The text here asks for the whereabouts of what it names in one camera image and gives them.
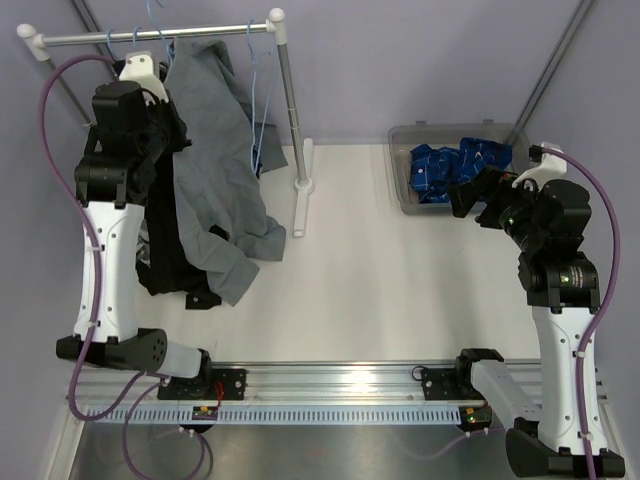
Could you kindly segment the blue plaid shirt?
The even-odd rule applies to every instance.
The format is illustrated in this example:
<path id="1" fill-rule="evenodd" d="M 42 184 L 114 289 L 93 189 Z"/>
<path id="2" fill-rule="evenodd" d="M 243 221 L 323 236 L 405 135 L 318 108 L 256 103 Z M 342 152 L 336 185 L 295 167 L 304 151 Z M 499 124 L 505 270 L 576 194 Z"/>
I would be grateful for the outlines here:
<path id="1" fill-rule="evenodd" d="M 448 189 L 471 181 L 485 166 L 505 170 L 513 160 L 511 145 L 463 137 L 458 148 L 421 144 L 410 151 L 409 187 L 420 204 L 449 202 Z"/>

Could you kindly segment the grey shirt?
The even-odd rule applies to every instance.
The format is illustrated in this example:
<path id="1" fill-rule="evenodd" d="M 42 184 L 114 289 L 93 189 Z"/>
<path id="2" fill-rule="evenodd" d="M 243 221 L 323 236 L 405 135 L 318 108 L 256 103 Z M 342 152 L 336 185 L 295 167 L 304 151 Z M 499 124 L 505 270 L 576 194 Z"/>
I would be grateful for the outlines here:
<path id="1" fill-rule="evenodd" d="M 280 135 L 259 121 L 221 40 L 179 38 L 164 82 L 192 144 L 173 157 L 179 239 L 209 290 L 236 305 L 259 273 L 278 262 L 286 229 L 268 215 L 257 173 L 284 168 Z"/>

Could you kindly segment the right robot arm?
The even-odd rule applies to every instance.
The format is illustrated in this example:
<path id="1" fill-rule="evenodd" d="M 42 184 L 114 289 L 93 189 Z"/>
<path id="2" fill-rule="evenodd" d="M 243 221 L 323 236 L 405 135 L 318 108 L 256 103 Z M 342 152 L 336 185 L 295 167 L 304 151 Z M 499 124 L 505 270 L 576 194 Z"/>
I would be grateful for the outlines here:
<path id="1" fill-rule="evenodd" d="M 589 192 L 562 179 L 517 182 L 486 167 L 448 195 L 458 218 L 485 201 L 477 223 L 504 231 L 520 249 L 518 278 L 539 343 L 542 400 L 531 400 L 489 350 L 459 356 L 455 390 L 488 401 L 506 429 L 517 477 L 624 477 L 625 460 L 610 449 L 598 408 L 589 327 L 604 308 L 597 270 L 580 250 L 591 217 Z"/>

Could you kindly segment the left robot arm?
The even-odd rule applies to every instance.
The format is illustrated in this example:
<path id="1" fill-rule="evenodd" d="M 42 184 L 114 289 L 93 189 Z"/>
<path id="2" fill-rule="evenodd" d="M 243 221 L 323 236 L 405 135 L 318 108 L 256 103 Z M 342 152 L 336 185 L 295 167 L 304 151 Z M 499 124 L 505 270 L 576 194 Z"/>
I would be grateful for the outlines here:
<path id="1" fill-rule="evenodd" d="M 166 376 L 194 399 L 215 384 L 209 354 L 142 328 L 133 284 L 137 241 L 156 163 L 188 147 L 186 128 L 168 95 L 131 80 L 98 87 L 96 123 L 74 171 L 85 232 L 80 310 L 71 335 L 56 343 L 67 361 Z"/>

